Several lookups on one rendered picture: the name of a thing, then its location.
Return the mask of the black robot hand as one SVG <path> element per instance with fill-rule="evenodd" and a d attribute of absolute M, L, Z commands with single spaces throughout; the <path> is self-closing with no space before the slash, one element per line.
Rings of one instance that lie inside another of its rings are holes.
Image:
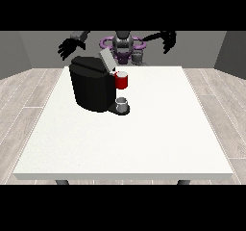
<path fill-rule="evenodd" d="M 78 47 L 86 49 L 86 44 L 79 39 L 67 38 L 60 46 L 58 53 L 61 58 L 65 60 L 69 57 Z"/>
<path fill-rule="evenodd" d="M 167 54 L 176 44 L 177 34 L 175 31 L 159 31 L 153 35 L 146 36 L 143 41 L 162 39 L 163 53 Z"/>

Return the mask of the pale grey machine lid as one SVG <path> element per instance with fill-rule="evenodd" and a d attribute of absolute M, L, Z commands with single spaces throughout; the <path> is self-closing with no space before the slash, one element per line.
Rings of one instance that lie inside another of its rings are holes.
<path fill-rule="evenodd" d="M 107 72 L 112 72 L 116 68 L 117 63 L 115 62 L 109 48 L 105 48 L 105 49 L 101 50 L 99 52 L 99 57 L 103 61 Z"/>

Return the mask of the small grey coffee pod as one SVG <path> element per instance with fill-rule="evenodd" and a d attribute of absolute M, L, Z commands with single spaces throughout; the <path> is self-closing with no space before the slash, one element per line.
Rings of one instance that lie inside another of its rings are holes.
<path fill-rule="evenodd" d="M 136 65 L 142 64 L 143 51 L 142 50 L 134 50 L 132 53 L 132 63 Z"/>

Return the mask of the black coffee machine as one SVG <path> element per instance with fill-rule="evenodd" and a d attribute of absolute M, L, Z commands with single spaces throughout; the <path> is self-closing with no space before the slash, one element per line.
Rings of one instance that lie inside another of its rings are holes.
<path fill-rule="evenodd" d="M 112 112 L 119 116 L 127 115 L 119 113 L 115 108 L 116 91 L 114 74 L 107 72 L 103 61 L 95 57 L 75 57 L 69 66 L 69 72 L 74 90 L 76 102 L 82 108 L 103 113 Z"/>

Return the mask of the red pod holder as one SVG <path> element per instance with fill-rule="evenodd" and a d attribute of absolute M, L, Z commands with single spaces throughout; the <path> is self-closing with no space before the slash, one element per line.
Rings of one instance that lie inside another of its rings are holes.
<path fill-rule="evenodd" d="M 128 87 L 128 73 L 125 71 L 117 71 L 114 74 L 115 87 L 119 90 L 123 90 Z"/>

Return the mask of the small grey cup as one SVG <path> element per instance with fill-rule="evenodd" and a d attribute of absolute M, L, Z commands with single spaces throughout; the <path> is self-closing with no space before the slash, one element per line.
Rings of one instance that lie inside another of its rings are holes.
<path fill-rule="evenodd" d="M 115 108 L 119 113 L 125 113 L 128 110 L 128 100 L 125 97 L 116 98 Z"/>

